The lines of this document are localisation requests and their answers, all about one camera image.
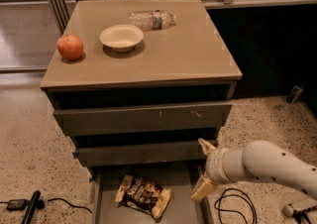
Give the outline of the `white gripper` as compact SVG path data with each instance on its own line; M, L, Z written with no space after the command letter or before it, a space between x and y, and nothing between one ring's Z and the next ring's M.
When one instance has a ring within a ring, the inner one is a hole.
M205 164L205 175L200 175L191 194L191 199L200 201L207 195L213 193L218 185L226 184L230 180L225 174L223 168L223 158L227 149L217 149L208 141L199 138L198 143L201 146L202 152L208 156Z

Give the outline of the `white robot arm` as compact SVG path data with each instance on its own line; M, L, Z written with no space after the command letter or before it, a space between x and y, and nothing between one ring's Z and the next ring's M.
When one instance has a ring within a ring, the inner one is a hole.
M317 167L268 141L253 141L240 149L216 148L199 139L206 156L191 199L200 201L219 184L238 181L277 183L317 199Z

